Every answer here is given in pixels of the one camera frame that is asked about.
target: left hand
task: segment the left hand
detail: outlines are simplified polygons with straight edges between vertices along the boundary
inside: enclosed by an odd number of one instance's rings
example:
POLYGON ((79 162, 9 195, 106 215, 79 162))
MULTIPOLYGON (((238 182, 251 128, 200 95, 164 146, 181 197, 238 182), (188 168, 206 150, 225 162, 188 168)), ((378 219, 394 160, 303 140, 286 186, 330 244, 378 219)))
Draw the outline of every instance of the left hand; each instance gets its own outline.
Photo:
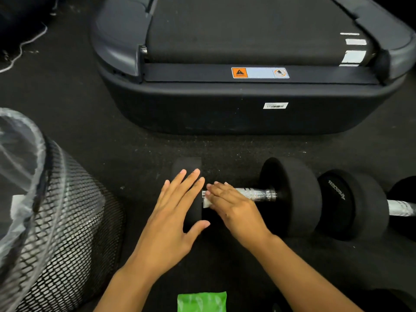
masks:
POLYGON ((201 220, 188 233, 183 231, 185 215, 205 183, 203 177, 195 182, 199 174, 196 169, 183 181, 186 171, 182 170, 172 183, 165 181, 153 213, 122 270, 133 277, 136 273, 145 275, 154 283, 190 252, 196 238, 210 225, 201 220))

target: hand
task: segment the hand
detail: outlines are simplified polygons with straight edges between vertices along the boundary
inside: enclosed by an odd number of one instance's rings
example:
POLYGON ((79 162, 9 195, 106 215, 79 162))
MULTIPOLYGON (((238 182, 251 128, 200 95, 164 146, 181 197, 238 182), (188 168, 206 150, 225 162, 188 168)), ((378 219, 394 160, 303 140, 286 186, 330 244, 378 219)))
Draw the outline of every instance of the hand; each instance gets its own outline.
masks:
POLYGON ((201 220, 188 233, 183 232, 185 215, 205 183, 201 177, 192 186, 199 174, 196 169, 182 182, 186 175, 182 170, 172 183, 165 182, 137 246, 122 269, 144 274, 154 283, 190 252, 196 238, 210 225, 201 220))
POLYGON ((273 236, 255 203, 230 184, 207 184, 205 197, 212 203, 210 208, 220 215, 231 234, 249 251, 253 252, 268 237, 273 236))

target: green package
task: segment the green package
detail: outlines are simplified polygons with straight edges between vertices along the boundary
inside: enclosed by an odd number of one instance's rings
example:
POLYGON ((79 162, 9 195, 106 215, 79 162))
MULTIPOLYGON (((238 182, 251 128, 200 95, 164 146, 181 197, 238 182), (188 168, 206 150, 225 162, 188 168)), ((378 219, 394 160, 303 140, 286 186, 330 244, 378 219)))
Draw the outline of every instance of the green package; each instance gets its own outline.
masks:
POLYGON ((178 312, 226 312, 226 292, 178 295, 178 312))

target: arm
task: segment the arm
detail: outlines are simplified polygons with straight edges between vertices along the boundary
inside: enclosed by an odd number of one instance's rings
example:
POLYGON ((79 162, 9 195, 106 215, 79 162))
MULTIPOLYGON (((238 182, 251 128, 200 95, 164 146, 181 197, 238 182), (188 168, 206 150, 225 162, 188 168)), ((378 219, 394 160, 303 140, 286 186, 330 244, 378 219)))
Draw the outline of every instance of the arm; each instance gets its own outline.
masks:
POLYGON ((183 181, 186 171, 182 170, 172 183, 165 182, 136 248, 113 276, 94 312, 140 312, 153 284, 190 252, 210 225, 201 220, 183 232, 185 215, 205 182, 202 177, 196 181, 199 174, 197 169, 183 181))
POLYGON ((227 183, 207 184, 207 189, 211 208, 257 258, 295 312, 361 311, 267 229, 254 202, 227 183))

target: dumbbell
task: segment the dumbbell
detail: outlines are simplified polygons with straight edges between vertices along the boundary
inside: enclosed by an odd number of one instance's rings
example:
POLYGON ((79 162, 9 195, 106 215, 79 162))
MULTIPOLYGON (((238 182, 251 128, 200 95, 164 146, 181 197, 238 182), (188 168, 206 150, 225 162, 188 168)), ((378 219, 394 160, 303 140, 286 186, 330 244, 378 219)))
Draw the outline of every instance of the dumbbell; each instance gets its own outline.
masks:
POLYGON ((399 181, 384 193, 374 178, 331 170, 318 178, 322 215, 318 230, 338 240, 379 237, 390 225, 415 238, 416 176, 399 181))
MULTIPOLYGON (((196 168, 204 176, 201 158, 179 158, 172 167, 172 179, 182 170, 196 168)), ((270 158, 259 177, 259 189, 238 188, 257 204, 263 219, 279 236, 307 236, 315 230, 321 216, 322 198, 314 173, 295 158, 270 158)), ((185 217, 184 230, 202 219, 202 209, 209 204, 201 192, 185 217)))

